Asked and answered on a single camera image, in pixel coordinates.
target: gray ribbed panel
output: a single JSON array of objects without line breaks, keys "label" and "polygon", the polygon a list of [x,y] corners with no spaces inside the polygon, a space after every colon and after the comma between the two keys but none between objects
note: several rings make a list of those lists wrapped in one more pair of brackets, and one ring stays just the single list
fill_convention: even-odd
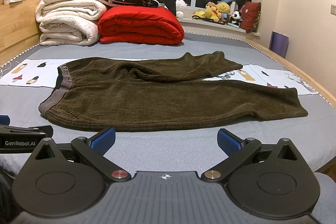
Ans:
[{"label": "gray ribbed panel", "polygon": [[62,219],[21,214],[13,224],[313,224],[308,217],[264,220],[238,208],[216,183],[201,181],[195,172],[138,172],[128,182],[114,183],[89,210]]}]

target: red blanket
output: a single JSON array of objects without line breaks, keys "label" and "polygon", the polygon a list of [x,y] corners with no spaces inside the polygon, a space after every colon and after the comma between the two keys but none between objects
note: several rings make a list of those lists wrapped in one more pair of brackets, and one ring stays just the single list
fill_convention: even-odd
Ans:
[{"label": "red blanket", "polygon": [[177,18],[163,7],[113,7],[99,20],[98,31],[102,35],[101,43],[174,45],[184,38]]}]

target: wooden bed frame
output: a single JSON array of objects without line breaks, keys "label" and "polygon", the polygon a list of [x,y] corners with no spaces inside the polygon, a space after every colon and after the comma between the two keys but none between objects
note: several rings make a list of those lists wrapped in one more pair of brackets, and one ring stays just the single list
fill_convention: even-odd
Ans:
[{"label": "wooden bed frame", "polygon": [[[39,2],[24,0],[4,5],[3,0],[0,0],[0,66],[39,43],[40,30],[35,21],[35,9]],[[336,109],[336,97],[308,74],[257,42],[249,39],[247,42],[307,82]],[[334,172],[336,181],[336,157],[318,171],[330,176]]]}]

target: bed headboard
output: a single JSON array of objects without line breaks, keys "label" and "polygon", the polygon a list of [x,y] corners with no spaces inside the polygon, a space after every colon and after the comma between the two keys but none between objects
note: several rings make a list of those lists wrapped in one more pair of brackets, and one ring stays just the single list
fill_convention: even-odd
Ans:
[{"label": "bed headboard", "polygon": [[0,0],[0,66],[39,43],[35,9],[40,0],[3,4]]}]

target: gray bed sheet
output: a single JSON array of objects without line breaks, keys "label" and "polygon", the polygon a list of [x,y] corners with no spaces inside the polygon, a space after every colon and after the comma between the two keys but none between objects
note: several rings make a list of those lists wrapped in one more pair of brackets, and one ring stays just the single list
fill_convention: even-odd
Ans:
[{"label": "gray bed sheet", "polygon": [[[257,51],[246,42],[234,39],[186,34],[179,46],[131,43],[95,44],[91,47],[61,45],[42,47],[30,59],[49,58],[179,58],[185,52],[193,55],[225,52],[226,58],[241,64],[256,64],[269,69],[283,66]],[[50,124],[40,116],[38,105],[51,93],[50,88],[0,86],[0,114],[9,115],[11,125],[30,127]],[[307,117],[279,121],[256,121],[244,117],[228,123],[225,128],[240,138],[254,137],[262,143],[277,143],[290,138],[312,170],[317,170],[336,155],[336,111],[320,95],[299,96]],[[78,136],[94,133],[81,132],[53,125],[54,140],[70,142]],[[189,171],[200,175],[227,156],[218,147],[219,128],[186,131],[117,133],[115,145],[105,157],[129,171]],[[17,174],[29,154],[0,155],[0,165]]]}]

